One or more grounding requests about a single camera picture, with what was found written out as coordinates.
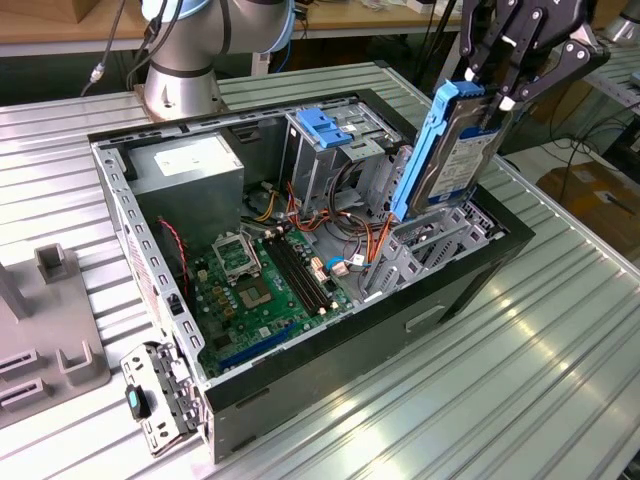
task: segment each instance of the metal side panel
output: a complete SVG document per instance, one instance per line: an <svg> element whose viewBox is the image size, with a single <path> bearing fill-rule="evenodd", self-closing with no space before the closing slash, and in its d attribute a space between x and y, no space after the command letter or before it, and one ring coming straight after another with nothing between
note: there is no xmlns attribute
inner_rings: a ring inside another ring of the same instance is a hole
<svg viewBox="0 0 640 480"><path fill-rule="evenodd" d="M231 108L368 86L415 126L428 105L371 63L220 86ZM75 249L114 375L1 430L7 478L616 478L640 448L640 275L496 160L482 183L536 238L461 315L219 465L198 437L152 459L118 360L154 334L84 138L145 121L126 93L0 108L0 260Z"/></svg>

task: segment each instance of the aluminum extrusion table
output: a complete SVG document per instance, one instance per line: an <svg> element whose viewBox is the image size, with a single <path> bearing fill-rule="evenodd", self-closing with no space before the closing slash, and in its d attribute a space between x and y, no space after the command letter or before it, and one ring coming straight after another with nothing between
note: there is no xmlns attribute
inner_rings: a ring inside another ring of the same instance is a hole
<svg viewBox="0 0 640 480"><path fill-rule="evenodd" d="M640 47L624 47L598 37L609 48L611 58L584 80L623 107L640 115L640 87L631 83L631 74L640 72Z"/></svg>
<svg viewBox="0 0 640 480"><path fill-rule="evenodd" d="M232 108L369 87L416 126L428 103L370 63L220 86ZM152 459L118 360L155 334L85 138L144 112L122 93L0 120L0 259L75 249L113 372L1 430L2 478L613 479L640 448L640 275L496 159L482 183L536 237L462 315L219 465L199 438Z"/></svg>

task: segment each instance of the white label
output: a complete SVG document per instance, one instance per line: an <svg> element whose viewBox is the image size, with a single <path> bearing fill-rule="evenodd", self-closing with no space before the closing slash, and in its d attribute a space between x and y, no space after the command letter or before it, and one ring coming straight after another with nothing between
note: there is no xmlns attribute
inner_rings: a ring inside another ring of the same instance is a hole
<svg viewBox="0 0 640 480"><path fill-rule="evenodd" d="M616 200L616 197L611 192L593 192L596 194L596 197L600 199L602 203L611 203L611 199Z"/></svg>
<svg viewBox="0 0 640 480"><path fill-rule="evenodd" d="M496 135L497 133L493 133L482 137L458 140L444 167L442 167L440 175L429 193L429 198L448 195L467 188L482 162L482 150Z"/></svg>
<svg viewBox="0 0 640 480"><path fill-rule="evenodd" d="M190 172L199 168L211 168L227 162L223 159L233 158L217 137L203 139L193 145L178 147L172 150L158 152L156 163L165 177L178 173Z"/></svg>
<svg viewBox="0 0 640 480"><path fill-rule="evenodd" d="M586 170L576 170L573 174L578 177L582 183L593 183L596 181L596 177Z"/></svg>
<svg viewBox="0 0 640 480"><path fill-rule="evenodd" d="M357 265L358 267L361 267L362 265L364 265L364 255L360 255L359 253L356 253L351 258L351 263L353 263L354 265Z"/></svg>

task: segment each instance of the blue tab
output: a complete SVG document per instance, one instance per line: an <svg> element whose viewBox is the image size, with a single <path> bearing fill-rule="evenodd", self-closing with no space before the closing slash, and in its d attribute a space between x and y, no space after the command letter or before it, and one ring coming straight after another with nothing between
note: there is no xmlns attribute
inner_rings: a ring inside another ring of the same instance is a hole
<svg viewBox="0 0 640 480"><path fill-rule="evenodd" d="M353 140L353 136L338 128L335 119L325 115L319 108L300 110L296 118L318 140L322 148L337 147Z"/></svg>
<svg viewBox="0 0 640 480"><path fill-rule="evenodd" d="M129 392L129 405L131 405L131 408L138 406L138 395L136 392Z"/></svg>
<svg viewBox="0 0 640 480"><path fill-rule="evenodd" d="M407 215L411 192L420 180L420 174L424 172L425 165L429 163L433 147L449 124L449 113L447 112L449 102L455 98L476 97L484 95L484 93L485 89L473 82L452 83L448 80L437 90L431 110L424 120L420 136L413 149L413 154L407 162L404 174L398 182L398 187L391 200L391 211L400 221L403 221Z"/></svg>

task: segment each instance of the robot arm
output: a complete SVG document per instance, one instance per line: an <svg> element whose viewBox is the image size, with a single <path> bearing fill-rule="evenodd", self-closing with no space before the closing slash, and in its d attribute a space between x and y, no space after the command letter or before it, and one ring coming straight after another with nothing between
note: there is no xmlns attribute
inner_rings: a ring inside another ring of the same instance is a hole
<svg viewBox="0 0 640 480"><path fill-rule="evenodd" d="M151 20L161 6L162 0L143 0L142 13ZM178 6L178 0L167 1L164 23ZM293 0L183 0L178 21L151 60L144 90L147 108L163 119L218 110L213 57L280 50L293 26ZM151 50L162 37L161 32Z"/></svg>
<svg viewBox="0 0 640 480"><path fill-rule="evenodd" d="M510 112L607 61L589 27L594 9L592 0L464 1L466 81L436 92L392 200L398 219L463 201L502 143ZM560 45L557 65L540 73Z"/></svg>

